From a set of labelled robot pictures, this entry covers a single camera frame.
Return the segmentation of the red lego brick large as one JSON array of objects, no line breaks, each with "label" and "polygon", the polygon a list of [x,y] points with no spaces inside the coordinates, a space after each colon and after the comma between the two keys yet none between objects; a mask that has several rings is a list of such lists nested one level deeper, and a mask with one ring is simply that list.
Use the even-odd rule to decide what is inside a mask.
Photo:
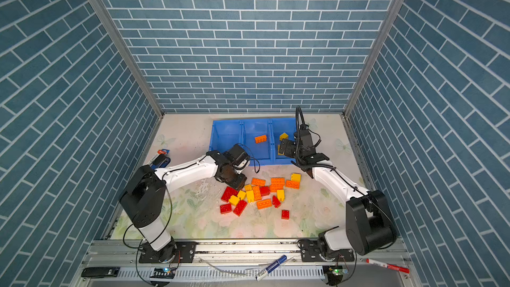
[{"label": "red lego brick large", "polygon": [[224,190],[224,193],[223,193],[223,195],[221,197],[221,200],[224,201],[224,202],[229,202],[230,198],[232,196],[236,197],[238,195],[238,193],[239,193],[238,190],[236,190],[236,189],[234,189],[232,187],[227,186],[227,188]]}]

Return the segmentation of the blue three-compartment bin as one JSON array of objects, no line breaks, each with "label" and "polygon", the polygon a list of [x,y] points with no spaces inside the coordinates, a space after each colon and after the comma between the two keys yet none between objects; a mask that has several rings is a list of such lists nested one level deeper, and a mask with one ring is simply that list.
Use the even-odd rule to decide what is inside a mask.
[{"label": "blue three-compartment bin", "polygon": [[241,144],[263,166],[290,165],[292,159],[278,153],[280,136],[294,140],[293,118],[255,118],[215,120],[212,124],[210,150],[220,152]]}]

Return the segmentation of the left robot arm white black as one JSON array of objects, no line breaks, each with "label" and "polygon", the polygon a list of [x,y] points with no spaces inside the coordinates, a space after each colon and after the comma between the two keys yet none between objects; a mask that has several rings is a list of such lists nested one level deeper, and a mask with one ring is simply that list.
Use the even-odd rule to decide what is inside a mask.
[{"label": "left robot arm white black", "polygon": [[142,264],[177,263],[182,257],[167,231],[170,220],[161,218],[164,200],[171,199],[172,191],[209,178],[241,190],[247,181],[243,171],[251,163],[255,172],[259,172],[259,160],[247,147],[237,143],[227,151],[208,151],[198,159],[174,167],[139,167],[119,197],[131,224],[143,236],[135,247],[140,254],[137,261]]}]

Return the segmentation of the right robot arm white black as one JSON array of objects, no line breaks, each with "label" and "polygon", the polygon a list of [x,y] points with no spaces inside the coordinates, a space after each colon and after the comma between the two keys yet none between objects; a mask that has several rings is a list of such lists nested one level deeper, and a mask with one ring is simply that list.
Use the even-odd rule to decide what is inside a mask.
[{"label": "right robot arm white black", "polygon": [[388,200],[382,191],[370,191],[349,179],[323,153],[316,151],[300,106],[296,107],[294,140],[283,139],[279,154],[292,158],[292,164],[320,182],[345,206],[345,224],[319,234],[317,245],[325,260],[338,259],[342,250],[358,255],[391,247],[397,240],[397,227]]}]

